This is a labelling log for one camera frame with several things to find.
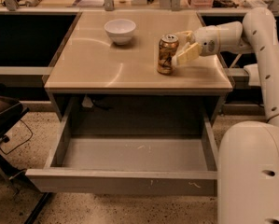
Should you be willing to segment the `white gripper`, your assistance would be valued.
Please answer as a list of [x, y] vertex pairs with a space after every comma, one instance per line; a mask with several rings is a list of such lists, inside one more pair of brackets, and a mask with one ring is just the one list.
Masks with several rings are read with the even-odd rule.
[[173, 66], [193, 61], [200, 55], [209, 56], [224, 51], [233, 54], [252, 52], [251, 45], [243, 38], [243, 25], [238, 21], [205, 26], [194, 33], [192, 31], [177, 32], [175, 35], [180, 42], [186, 44], [172, 58]]

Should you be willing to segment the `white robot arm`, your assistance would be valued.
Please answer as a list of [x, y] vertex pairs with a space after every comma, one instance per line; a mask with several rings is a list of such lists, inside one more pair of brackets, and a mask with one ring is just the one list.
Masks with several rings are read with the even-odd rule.
[[224, 134], [217, 162], [218, 224], [279, 224], [279, 41], [274, 15], [249, 10], [241, 22], [177, 32], [179, 65], [228, 51], [257, 59], [265, 122], [244, 121]]

